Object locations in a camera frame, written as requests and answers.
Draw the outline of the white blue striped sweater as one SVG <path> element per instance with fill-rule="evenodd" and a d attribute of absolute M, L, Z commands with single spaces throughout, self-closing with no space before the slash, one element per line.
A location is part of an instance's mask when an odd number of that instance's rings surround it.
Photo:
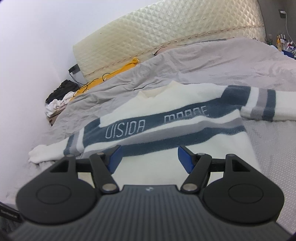
<path fill-rule="evenodd" d="M 214 158 L 235 154 L 259 169 L 243 119 L 295 120 L 295 93 L 249 86 L 175 81 L 140 91 L 113 112 L 88 123 L 70 137 L 29 152 L 39 164 L 72 155 L 92 154 L 121 146 L 123 158 L 113 177 L 126 184 L 181 186 L 187 172 L 178 147 Z"/>

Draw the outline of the white clothes pile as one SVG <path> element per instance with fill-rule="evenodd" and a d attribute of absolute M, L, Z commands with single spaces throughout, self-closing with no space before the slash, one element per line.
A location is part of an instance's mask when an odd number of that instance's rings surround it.
<path fill-rule="evenodd" d="M 65 108 L 65 106 L 74 97 L 75 92 L 68 92 L 61 100 L 53 99 L 49 104 L 45 105 L 45 114 L 51 117 L 53 114 Z"/>

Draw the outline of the black clothes pile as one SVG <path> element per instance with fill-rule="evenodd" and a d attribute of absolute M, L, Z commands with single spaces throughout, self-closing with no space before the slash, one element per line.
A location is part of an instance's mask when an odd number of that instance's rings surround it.
<path fill-rule="evenodd" d="M 70 80 L 64 80 L 60 86 L 55 89 L 45 100 L 46 104 L 49 104 L 54 99 L 62 100 L 64 96 L 69 92 L 76 92 L 79 89 L 78 84 Z"/>

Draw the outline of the cardboard box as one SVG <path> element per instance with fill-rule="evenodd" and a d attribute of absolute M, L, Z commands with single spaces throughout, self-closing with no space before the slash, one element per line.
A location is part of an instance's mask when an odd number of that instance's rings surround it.
<path fill-rule="evenodd" d="M 57 117 L 60 115 L 60 113 L 62 113 L 63 110 L 64 109 L 58 110 L 58 111 L 54 112 L 50 117 L 47 117 L 47 120 L 48 120 L 50 126 L 53 126 Z"/>

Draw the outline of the yellow cloth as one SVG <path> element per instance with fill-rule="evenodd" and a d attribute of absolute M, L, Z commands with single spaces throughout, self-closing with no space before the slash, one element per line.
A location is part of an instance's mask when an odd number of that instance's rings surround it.
<path fill-rule="evenodd" d="M 95 78 L 94 80 L 88 82 L 87 84 L 83 85 L 82 87 L 80 87 L 73 95 L 73 97 L 77 97 L 83 93 L 85 93 L 86 91 L 90 90 L 91 88 L 102 84 L 103 82 L 106 82 L 107 80 L 109 80 L 110 78 L 118 75 L 119 73 L 125 72 L 127 70 L 130 70 L 132 68 L 134 68 L 135 66 L 137 66 L 137 64 L 140 63 L 140 60 L 136 57 L 134 57 L 132 59 L 132 61 L 130 61 L 129 63 L 125 64 L 124 66 L 122 66 L 121 68 L 119 68 L 118 70 L 114 71 L 114 72 L 107 72 L 104 73 L 101 77 L 99 78 Z"/>

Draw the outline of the grey bed duvet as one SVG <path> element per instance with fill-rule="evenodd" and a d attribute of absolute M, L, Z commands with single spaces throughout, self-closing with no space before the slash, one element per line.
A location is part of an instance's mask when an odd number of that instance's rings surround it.
<path fill-rule="evenodd" d="M 201 42 L 165 51 L 75 97 L 55 124 L 34 145 L 50 145 L 70 137 L 91 121 L 113 112 L 140 91 L 180 84 L 212 83 L 295 93 L 295 61 L 276 48 L 246 38 Z M 295 120 L 243 119 L 259 171 L 285 195 L 278 222 L 295 231 Z M 53 161 L 35 164 L 29 153 L 21 170 L 3 186 L 1 201 L 15 205 L 18 190 Z"/>

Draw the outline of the cream quilted headboard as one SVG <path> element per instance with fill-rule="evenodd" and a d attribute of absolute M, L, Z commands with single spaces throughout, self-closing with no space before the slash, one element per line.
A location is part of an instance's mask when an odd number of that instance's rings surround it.
<path fill-rule="evenodd" d="M 266 41 L 257 1 L 160 1 L 122 16 L 73 46 L 88 81 L 162 47 L 249 38 Z"/>

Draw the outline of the orange bottle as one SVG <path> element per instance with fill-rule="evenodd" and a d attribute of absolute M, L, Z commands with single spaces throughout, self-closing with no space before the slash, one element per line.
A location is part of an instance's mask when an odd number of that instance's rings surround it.
<path fill-rule="evenodd" d="M 281 52 L 282 51 L 282 44 L 281 44 L 280 36 L 277 36 L 276 46 L 277 46 L 277 49 Z"/>

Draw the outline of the blue tray with items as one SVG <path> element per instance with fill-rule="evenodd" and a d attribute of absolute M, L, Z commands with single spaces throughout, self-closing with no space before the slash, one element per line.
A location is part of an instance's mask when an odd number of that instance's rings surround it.
<path fill-rule="evenodd" d="M 285 37 L 285 34 L 279 34 L 278 36 L 280 36 L 280 40 L 281 40 L 281 44 L 282 44 L 282 51 L 281 52 L 284 55 L 287 55 L 288 57 L 295 59 L 294 42 L 287 40 Z"/>

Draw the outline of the grey wardrobe shelf unit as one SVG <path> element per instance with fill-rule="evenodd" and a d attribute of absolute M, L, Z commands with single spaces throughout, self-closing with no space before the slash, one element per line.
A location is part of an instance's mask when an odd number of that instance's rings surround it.
<path fill-rule="evenodd" d="M 285 34 L 288 40 L 295 42 L 295 0 L 272 1 L 258 0 L 265 25 L 267 40 L 273 38 L 276 46 L 276 38 L 279 34 Z"/>

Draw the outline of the black wall socket left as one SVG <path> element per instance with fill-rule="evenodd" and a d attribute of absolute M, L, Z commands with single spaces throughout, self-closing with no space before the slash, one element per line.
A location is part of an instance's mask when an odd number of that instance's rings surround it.
<path fill-rule="evenodd" d="M 78 64 L 75 64 L 74 66 L 69 68 L 68 72 L 70 74 L 76 74 L 76 73 L 80 72 L 80 68 L 79 68 Z"/>

